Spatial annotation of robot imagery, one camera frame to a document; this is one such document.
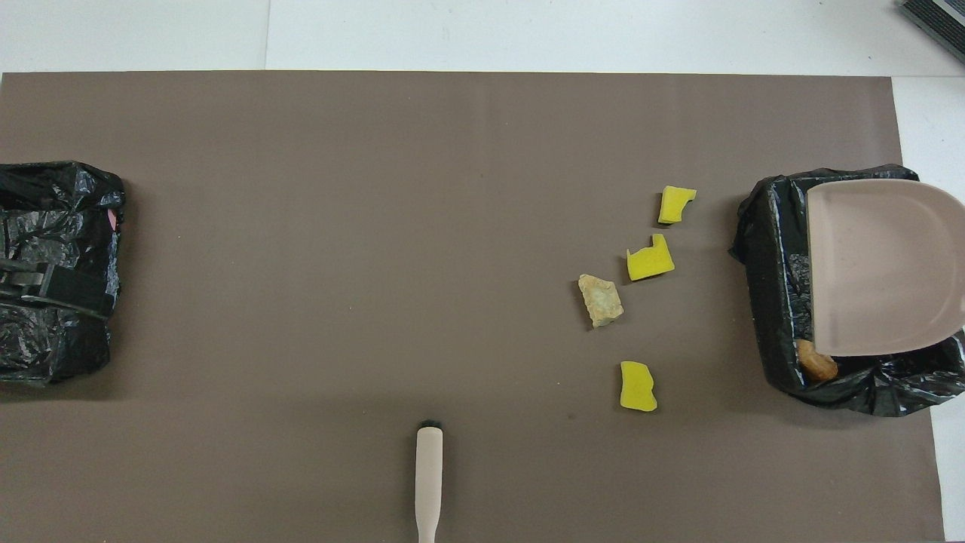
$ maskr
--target food scrap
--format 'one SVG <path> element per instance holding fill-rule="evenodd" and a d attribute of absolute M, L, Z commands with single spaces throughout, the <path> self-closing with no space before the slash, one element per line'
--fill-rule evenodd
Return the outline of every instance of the food scrap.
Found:
<path fill-rule="evenodd" d="M 587 305 L 590 313 L 590 320 L 593 327 L 599 328 L 609 325 L 623 314 L 623 306 L 620 304 L 620 295 L 617 294 L 617 285 L 613 281 L 606 281 L 599 277 L 580 275 L 576 282 L 583 293 L 583 303 Z"/>
<path fill-rule="evenodd" d="M 697 191 L 693 188 L 665 186 L 660 198 L 660 217 L 657 221 L 662 224 L 680 222 L 683 220 L 683 207 L 696 197 Z"/>
<path fill-rule="evenodd" d="M 653 376 L 646 364 L 623 361 L 620 363 L 620 373 L 623 377 L 621 406 L 647 412 L 657 409 L 657 398 L 653 395 Z"/>
<path fill-rule="evenodd" d="M 674 260 L 670 257 L 670 249 L 663 234 L 653 235 L 652 247 L 644 247 L 633 254 L 629 250 L 626 251 L 626 271 L 630 274 L 632 281 L 653 277 L 673 269 Z"/>
<path fill-rule="evenodd" d="M 812 383 L 823 383 L 838 377 L 838 363 L 827 355 L 814 350 L 814 343 L 807 339 L 795 339 L 797 359 L 804 375 Z"/>

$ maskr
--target white table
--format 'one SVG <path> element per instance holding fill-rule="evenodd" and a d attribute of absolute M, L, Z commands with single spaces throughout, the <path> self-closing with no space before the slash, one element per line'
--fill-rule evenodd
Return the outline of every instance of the white table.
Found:
<path fill-rule="evenodd" d="M 0 2 L 0 72 L 264 69 L 890 76 L 905 164 L 965 200 L 965 65 L 891 0 Z M 962 540 L 965 399 L 931 413 Z"/>

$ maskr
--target black clamp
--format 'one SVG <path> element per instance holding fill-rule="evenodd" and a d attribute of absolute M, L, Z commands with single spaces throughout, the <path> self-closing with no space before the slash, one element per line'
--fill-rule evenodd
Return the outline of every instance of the black clamp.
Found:
<path fill-rule="evenodd" d="M 103 279 L 70 268 L 0 258 L 0 273 L 0 300 L 55 305 L 101 320 L 107 320 L 114 308 L 114 297 L 104 294 Z"/>

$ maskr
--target white utensil handle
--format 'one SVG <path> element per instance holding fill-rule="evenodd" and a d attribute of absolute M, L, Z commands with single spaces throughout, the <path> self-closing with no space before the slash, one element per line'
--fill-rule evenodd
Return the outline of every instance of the white utensil handle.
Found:
<path fill-rule="evenodd" d="M 416 434 L 416 527 L 419 543 L 434 543 L 442 509 L 442 430 Z"/>

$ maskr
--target yellow foam piece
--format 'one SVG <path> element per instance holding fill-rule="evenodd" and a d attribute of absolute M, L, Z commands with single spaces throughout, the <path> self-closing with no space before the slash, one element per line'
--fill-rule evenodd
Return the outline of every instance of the yellow foam piece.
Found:
<path fill-rule="evenodd" d="M 633 254 L 626 251 L 626 271 L 630 274 L 630 280 L 653 277 L 674 269 L 674 259 L 670 257 L 667 239 L 663 234 L 654 234 L 652 239 L 652 247 L 644 247 Z"/>
<path fill-rule="evenodd" d="M 620 373 L 623 375 L 620 405 L 640 411 L 657 409 L 657 398 L 653 395 L 653 376 L 646 364 L 623 361 L 620 363 Z"/>
<path fill-rule="evenodd" d="M 660 217 L 657 221 L 662 224 L 680 222 L 683 220 L 683 207 L 696 197 L 697 191 L 693 188 L 664 186 L 663 195 L 660 197 Z"/>

